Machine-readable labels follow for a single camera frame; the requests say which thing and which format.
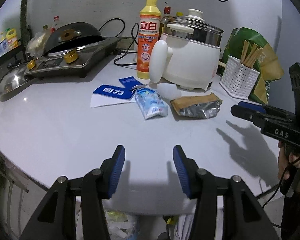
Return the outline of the trash bin with white liner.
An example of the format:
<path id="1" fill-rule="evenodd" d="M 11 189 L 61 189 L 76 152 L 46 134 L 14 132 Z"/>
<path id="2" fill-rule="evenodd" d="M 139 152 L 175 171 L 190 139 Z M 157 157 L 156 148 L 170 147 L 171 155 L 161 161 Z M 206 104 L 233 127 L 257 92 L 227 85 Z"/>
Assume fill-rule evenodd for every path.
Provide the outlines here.
<path id="1" fill-rule="evenodd" d="M 137 239 L 139 233 L 139 217 L 120 211 L 106 210 L 110 239 Z"/>

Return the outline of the green yellow rice bag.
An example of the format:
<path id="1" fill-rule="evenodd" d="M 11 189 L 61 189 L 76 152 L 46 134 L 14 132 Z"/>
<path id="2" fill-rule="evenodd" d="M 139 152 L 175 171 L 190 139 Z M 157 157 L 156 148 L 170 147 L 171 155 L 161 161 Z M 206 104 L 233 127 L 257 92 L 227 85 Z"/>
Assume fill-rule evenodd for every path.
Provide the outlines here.
<path id="1" fill-rule="evenodd" d="M 268 104 L 269 99 L 269 84 L 273 81 L 281 79 L 284 75 L 284 70 L 279 63 L 279 59 L 268 41 L 257 31 L 249 28 L 236 28 L 226 44 L 222 62 L 226 63 L 229 56 L 233 56 L 240 60 L 243 49 L 243 43 L 247 40 L 252 46 L 254 43 L 261 46 L 262 52 L 257 58 L 253 69 L 260 73 L 248 100 L 252 100 L 261 104 Z"/>

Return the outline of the silver foil snack wrapper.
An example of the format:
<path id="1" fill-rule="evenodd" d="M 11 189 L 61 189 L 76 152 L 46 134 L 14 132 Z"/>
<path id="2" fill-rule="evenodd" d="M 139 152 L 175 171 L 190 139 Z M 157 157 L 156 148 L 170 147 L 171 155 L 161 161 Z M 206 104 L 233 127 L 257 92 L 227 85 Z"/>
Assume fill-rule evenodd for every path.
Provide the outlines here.
<path id="1" fill-rule="evenodd" d="M 204 96 L 182 96 L 171 101 L 179 116 L 195 119 L 210 119 L 217 116 L 223 101 L 211 93 Z"/>

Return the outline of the white perforated chopstick holder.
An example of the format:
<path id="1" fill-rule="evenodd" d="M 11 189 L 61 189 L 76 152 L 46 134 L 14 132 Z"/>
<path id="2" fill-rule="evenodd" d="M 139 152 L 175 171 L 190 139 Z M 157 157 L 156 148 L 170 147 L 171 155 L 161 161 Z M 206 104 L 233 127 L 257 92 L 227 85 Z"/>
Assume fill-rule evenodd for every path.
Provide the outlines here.
<path id="1" fill-rule="evenodd" d="M 248 100 L 260 73 L 229 56 L 219 84 L 233 98 Z"/>

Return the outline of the blue white paper tag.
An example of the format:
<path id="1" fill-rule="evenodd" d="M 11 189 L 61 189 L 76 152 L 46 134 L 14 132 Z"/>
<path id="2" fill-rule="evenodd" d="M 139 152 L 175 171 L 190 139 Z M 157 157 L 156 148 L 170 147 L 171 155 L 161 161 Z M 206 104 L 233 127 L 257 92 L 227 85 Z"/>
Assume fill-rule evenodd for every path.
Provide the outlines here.
<path id="1" fill-rule="evenodd" d="M 134 94 L 137 89 L 146 87 L 133 76 L 119 79 L 122 87 L 113 85 L 100 85 L 91 96 L 90 107 L 104 107 L 125 103 L 134 103 Z"/>

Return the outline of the blue white small packet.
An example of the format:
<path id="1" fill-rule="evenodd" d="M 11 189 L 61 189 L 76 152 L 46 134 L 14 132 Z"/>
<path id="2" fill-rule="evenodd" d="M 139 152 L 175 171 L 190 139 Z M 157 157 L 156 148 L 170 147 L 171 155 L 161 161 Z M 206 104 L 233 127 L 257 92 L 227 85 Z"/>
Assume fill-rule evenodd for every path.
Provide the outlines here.
<path id="1" fill-rule="evenodd" d="M 156 90 L 146 87 L 139 88 L 136 90 L 134 98 L 145 120 L 168 115 L 168 105 L 161 99 Z"/>

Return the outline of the translucent white plastic lump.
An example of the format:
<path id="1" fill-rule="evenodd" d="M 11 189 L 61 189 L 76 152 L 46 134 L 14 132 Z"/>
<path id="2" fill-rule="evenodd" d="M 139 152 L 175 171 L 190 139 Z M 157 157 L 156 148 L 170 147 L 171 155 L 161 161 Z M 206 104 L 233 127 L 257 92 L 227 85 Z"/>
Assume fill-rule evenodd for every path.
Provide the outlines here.
<path id="1" fill-rule="evenodd" d="M 182 97 L 181 91 L 175 84 L 159 83 L 157 84 L 157 93 L 164 99 L 175 100 Z"/>

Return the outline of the wooden chopsticks bundle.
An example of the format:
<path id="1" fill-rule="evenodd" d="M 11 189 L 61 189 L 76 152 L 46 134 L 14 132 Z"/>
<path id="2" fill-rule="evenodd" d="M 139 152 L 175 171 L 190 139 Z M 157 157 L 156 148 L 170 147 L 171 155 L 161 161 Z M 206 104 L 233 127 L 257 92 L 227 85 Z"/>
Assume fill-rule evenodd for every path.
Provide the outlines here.
<path id="1" fill-rule="evenodd" d="M 262 52 L 262 47 L 257 44 L 250 46 L 250 43 L 245 40 L 243 43 L 243 49 L 241 53 L 240 63 L 246 66 L 247 68 L 252 68 L 255 64 L 257 58 Z"/>

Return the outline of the steel induction cooktop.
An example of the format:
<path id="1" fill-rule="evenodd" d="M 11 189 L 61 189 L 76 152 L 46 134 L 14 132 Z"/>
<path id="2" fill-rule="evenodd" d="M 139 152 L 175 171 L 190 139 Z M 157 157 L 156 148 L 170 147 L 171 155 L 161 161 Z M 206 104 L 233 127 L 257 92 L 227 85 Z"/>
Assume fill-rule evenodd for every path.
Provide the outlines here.
<path id="1" fill-rule="evenodd" d="M 109 56 L 116 48 L 119 37 L 87 44 L 74 49 L 49 53 L 35 61 L 32 69 L 25 70 L 25 76 L 51 77 L 77 75 L 85 77 L 91 68 Z"/>

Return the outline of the white electric cooking pot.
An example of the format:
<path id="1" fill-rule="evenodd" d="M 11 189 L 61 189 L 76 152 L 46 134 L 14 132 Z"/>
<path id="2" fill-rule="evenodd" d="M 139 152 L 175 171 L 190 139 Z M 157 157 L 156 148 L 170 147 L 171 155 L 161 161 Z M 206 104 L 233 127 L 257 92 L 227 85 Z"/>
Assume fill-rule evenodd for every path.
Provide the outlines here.
<path id="1" fill-rule="evenodd" d="M 183 89 L 208 90 L 216 74 L 223 30 L 168 23 L 152 49 L 149 79 L 165 79 Z"/>

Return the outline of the stainless steel wok lid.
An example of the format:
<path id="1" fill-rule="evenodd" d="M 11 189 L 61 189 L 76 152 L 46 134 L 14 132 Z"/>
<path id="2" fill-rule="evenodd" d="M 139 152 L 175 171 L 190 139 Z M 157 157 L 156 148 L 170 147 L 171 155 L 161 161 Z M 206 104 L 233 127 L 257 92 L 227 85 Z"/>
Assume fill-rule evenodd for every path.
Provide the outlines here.
<path id="1" fill-rule="evenodd" d="M 33 78 L 26 76 L 27 63 L 21 63 L 11 68 L 0 80 L 0 95 L 8 94 L 18 88 L 29 85 Z"/>

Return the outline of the bag of white food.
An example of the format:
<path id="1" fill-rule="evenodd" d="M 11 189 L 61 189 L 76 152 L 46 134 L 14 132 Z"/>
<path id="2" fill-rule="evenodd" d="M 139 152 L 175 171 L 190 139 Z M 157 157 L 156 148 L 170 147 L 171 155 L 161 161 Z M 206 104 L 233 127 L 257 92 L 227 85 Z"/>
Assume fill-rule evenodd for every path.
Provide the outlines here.
<path id="1" fill-rule="evenodd" d="M 39 58 L 43 55 L 44 46 L 49 38 L 47 33 L 36 33 L 35 36 L 29 41 L 26 47 L 26 53 L 32 57 Z"/>

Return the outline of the glass pot lid white knob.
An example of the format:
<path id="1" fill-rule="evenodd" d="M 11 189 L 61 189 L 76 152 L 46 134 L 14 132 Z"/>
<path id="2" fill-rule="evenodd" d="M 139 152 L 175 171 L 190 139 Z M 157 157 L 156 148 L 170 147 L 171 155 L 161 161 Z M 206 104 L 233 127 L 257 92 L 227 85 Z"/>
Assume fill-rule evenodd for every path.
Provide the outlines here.
<path id="1" fill-rule="evenodd" d="M 166 16 L 166 27 L 186 34 L 194 34 L 195 30 L 204 30 L 217 35 L 224 33 L 224 30 L 206 23 L 201 15 L 201 11 L 190 9 L 189 15 L 186 16 Z"/>

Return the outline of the yellow orange detergent bottle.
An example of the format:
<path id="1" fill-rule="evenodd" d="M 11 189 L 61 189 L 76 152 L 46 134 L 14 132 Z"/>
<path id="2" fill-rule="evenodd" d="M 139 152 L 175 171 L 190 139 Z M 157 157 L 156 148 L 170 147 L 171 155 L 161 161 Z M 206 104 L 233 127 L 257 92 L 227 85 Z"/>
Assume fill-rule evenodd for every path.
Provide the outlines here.
<path id="1" fill-rule="evenodd" d="M 157 7 L 158 0 L 146 0 L 140 11 L 136 74 L 138 78 L 149 79 L 149 61 L 152 49 L 159 39 L 161 12 Z"/>

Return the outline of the black metal rack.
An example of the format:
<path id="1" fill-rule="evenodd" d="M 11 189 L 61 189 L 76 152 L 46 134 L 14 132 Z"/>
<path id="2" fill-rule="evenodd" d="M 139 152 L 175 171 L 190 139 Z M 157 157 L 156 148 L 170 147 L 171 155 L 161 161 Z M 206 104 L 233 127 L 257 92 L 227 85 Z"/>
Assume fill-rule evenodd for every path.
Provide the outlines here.
<path id="1" fill-rule="evenodd" d="M 10 69 L 27 61 L 26 48 L 22 39 L 18 39 L 17 42 L 17 47 L 0 57 L 0 80 Z"/>

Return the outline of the red label plastic bottle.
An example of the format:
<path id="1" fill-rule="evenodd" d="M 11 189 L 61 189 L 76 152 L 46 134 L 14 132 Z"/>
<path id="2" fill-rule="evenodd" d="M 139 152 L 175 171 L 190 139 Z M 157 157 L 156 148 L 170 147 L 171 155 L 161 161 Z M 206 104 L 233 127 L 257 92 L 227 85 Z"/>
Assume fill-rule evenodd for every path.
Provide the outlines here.
<path id="1" fill-rule="evenodd" d="M 60 27 L 60 25 L 59 16 L 55 16 L 53 18 L 53 24 L 51 25 L 51 33 L 54 33 Z"/>

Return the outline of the red cap sauce bottle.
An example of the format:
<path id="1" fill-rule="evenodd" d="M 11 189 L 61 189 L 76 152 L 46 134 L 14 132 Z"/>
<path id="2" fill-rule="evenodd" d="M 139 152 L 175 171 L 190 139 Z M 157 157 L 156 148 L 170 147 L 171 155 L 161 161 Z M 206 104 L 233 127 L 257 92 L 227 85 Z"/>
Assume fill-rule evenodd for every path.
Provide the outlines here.
<path id="1" fill-rule="evenodd" d="M 164 7 L 164 15 L 167 16 L 171 13 L 171 8 L 170 7 Z"/>

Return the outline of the yellow dish soap jug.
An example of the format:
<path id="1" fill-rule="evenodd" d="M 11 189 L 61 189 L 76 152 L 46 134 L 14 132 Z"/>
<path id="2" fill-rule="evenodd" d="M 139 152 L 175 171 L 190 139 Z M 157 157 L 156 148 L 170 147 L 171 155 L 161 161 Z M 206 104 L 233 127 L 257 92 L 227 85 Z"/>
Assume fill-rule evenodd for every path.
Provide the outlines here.
<path id="1" fill-rule="evenodd" d="M 1 40 L 6 40 L 9 50 L 18 46 L 17 31 L 15 28 L 8 28 L 0 33 Z"/>

